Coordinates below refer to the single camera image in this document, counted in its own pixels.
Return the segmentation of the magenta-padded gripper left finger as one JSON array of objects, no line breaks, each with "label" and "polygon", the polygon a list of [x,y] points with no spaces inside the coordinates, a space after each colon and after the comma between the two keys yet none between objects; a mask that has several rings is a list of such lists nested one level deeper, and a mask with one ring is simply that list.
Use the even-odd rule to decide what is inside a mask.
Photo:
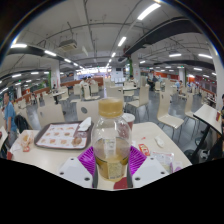
[{"label": "magenta-padded gripper left finger", "polygon": [[58,175],[84,188],[96,188],[98,172],[93,148],[90,147],[78,157],[69,157],[58,170]]}]

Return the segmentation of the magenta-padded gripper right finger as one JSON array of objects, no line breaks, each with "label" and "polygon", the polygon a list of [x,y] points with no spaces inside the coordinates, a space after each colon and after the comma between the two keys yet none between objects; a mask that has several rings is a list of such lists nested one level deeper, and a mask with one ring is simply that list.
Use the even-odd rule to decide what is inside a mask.
[{"label": "magenta-padded gripper right finger", "polygon": [[135,147],[130,148],[127,166],[129,188],[141,188],[167,175],[168,172],[156,158],[145,156]]}]

